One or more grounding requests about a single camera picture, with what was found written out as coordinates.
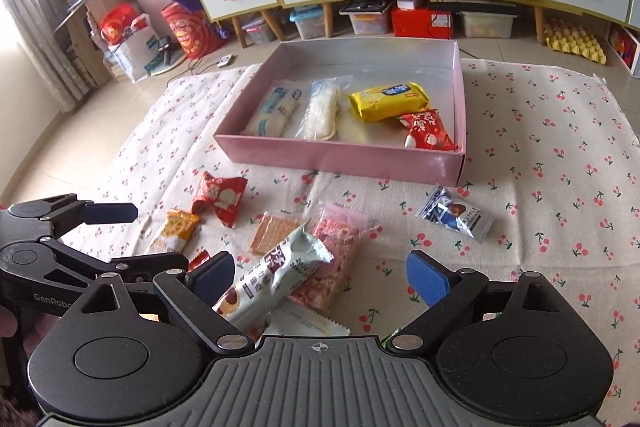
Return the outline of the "orange cracker packet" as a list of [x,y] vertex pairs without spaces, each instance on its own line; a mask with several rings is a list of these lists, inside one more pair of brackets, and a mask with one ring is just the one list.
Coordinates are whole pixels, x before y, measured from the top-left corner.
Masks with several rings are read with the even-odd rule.
[[180,209],[169,209],[163,226],[149,246],[149,253],[182,253],[183,248],[200,222],[200,217]]

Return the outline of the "blue white snack packet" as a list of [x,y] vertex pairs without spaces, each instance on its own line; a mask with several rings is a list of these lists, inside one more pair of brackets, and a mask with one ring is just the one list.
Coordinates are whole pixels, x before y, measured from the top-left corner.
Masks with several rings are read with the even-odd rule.
[[436,184],[428,192],[426,201],[416,214],[419,219],[441,225],[449,231],[483,242],[492,228],[495,217],[489,211],[463,202],[447,187]]

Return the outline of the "red snack packet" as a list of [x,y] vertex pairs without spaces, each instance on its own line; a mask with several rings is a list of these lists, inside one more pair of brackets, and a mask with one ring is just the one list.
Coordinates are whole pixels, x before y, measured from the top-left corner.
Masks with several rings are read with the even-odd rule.
[[238,217],[247,183],[242,176],[217,178],[205,171],[198,182],[191,212],[202,215],[210,210],[226,228],[231,229]]
[[398,120],[407,129],[405,148],[446,152],[457,150],[457,145],[451,140],[437,109],[401,115]]

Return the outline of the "grey white cake packet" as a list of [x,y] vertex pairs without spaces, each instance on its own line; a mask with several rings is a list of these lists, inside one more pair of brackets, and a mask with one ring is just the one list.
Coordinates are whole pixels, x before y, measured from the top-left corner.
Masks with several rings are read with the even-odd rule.
[[322,240],[301,225],[233,283],[213,309],[246,332],[332,260]]

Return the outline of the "wafer biscuit packet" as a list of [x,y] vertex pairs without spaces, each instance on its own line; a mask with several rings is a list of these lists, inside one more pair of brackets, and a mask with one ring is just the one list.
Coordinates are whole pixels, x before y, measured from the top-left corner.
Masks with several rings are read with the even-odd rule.
[[291,216],[278,216],[266,213],[253,236],[248,251],[253,255],[262,256],[272,251],[274,247],[284,241],[300,222]]

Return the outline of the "white blue bread packet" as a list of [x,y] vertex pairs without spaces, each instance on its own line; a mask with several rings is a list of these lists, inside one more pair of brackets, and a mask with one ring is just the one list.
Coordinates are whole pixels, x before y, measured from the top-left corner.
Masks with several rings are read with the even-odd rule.
[[285,127],[299,106],[303,90],[293,81],[273,84],[243,130],[257,138],[281,138]]

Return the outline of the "yellow snack packet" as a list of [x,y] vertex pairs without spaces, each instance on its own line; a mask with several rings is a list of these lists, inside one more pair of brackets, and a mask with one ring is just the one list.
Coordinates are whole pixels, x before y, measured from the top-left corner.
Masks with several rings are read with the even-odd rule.
[[406,114],[423,113],[431,108],[426,91],[415,82],[378,86],[348,96],[352,113],[365,124]]

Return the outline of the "clear white wafer packet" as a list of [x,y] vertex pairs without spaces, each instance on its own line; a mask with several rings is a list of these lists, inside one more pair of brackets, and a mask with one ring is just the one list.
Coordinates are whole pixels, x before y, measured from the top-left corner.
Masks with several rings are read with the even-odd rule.
[[297,140],[329,141],[334,138],[344,92],[351,83],[352,75],[311,83],[305,112],[295,133]]

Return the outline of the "pink cardboard box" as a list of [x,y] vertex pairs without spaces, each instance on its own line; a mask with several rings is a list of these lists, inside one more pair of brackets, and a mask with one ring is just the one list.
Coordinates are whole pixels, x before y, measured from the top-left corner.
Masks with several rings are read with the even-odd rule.
[[[336,132],[307,140],[303,119],[316,82],[337,83]],[[421,86],[437,110],[454,150],[406,146],[408,130],[397,118],[364,122],[349,95],[369,88]],[[300,93],[298,105],[277,138],[247,129],[277,87]],[[297,168],[422,184],[455,186],[466,157],[466,107],[460,50],[454,40],[352,37],[279,44],[233,95],[215,130],[228,158],[240,164]]]

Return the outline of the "red lantern gift bag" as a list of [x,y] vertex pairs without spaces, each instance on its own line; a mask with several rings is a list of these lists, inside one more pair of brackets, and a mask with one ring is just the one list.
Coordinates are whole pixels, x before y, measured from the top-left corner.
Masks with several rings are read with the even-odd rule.
[[224,38],[203,10],[192,12],[177,2],[171,2],[160,12],[187,58],[199,60],[224,45]]

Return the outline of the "red cardboard box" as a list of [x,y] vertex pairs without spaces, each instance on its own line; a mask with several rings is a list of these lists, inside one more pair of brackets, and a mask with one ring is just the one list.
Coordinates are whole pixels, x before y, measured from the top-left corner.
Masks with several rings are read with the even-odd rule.
[[454,33],[448,11],[434,11],[426,6],[414,10],[393,8],[393,31],[396,37],[451,39]]

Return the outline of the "clear plastic storage bin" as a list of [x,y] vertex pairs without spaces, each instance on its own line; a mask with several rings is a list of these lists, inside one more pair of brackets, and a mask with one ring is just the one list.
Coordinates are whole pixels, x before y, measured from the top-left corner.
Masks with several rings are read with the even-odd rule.
[[466,38],[509,39],[514,20],[518,18],[511,14],[466,11],[460,15]]

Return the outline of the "yellow egg tray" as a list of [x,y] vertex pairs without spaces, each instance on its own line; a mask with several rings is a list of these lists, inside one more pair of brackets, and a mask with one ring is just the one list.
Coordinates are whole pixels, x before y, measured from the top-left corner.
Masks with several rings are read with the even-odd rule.
[[546,20],[544,42],[555,52],[580,56],[600,65],[608,62],[596,36],[586,31],[582,25],[576,25],[570,20],[562,20],[562,18]]

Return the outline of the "white printed carton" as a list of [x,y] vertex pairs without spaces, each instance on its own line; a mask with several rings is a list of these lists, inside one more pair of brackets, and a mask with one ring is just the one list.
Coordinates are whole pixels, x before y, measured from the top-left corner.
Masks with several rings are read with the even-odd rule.
[[620,24],[609,23],[606,41],[625,64],[631,77],[639,78],[639,37]]

